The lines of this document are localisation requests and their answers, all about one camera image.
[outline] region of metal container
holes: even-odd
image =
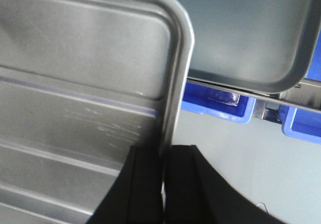
[[[1,222],[84,223],[168,147],[193,44],[176,0],[0,0]]]
[[[320,0],[179,1],[196,36],[189,79],[278,93],[305,76],[320,25]]]

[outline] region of metal bracket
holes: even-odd
[[[227,92],[234,92],[244,96],[255,97],[258,100],[266,102],[274,102],[281,105],[287,105],[292,107],[298,107],[301,109],[321,113],[321,82],[303,79],[296,86],[288,89],[287,91],[278,94],[262,94],[256,92],[250,92],[242,89],[237,89],[228,86],[222,86],[214,83],[207,83],[199,80],[188,79],[188,82],[215,88]],[[274,115],[273,111],[267,113],[267,115]]]
[[[281,121],[278,119],[279,111],[277,109],[268,108],[266,105],[267,101],[257,99],[252,116],[258,119],[281,124]]]

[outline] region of blue storage bin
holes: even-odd
[[[307,78],[321,81],[321,34],[317,41]],[[321,144],[321,114],[295,107],[281,106],[279,119],[285,135]]]
[[[251,119],[255,105],[255,98],[240,96],[235,100],[231,98],[231,93],[220,91],[220,98],[214,99],[219,92],[212,88],[187,83],[185,87],[183,103],[181,109],[194,112],[197,114],[208,114],[225,120],[234,121],[237,123],[248,123]],[[235,105],[228,105],[223,102],[229,102]]]

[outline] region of gray floor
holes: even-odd
[[[285,136],[281,125],[246,125],[182,110],[173,143],[197,145],[241,194],[287,223],[321,223],[321,145]]]

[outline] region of stainless steel tray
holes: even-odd
[[[196,44],[189,79],[277,93],[305,75],[320,24],[320,0],[179,0]]]
[[[171,143],[193,44],[175,0],[0,0],[3,209],[84,223],[130,145]]]

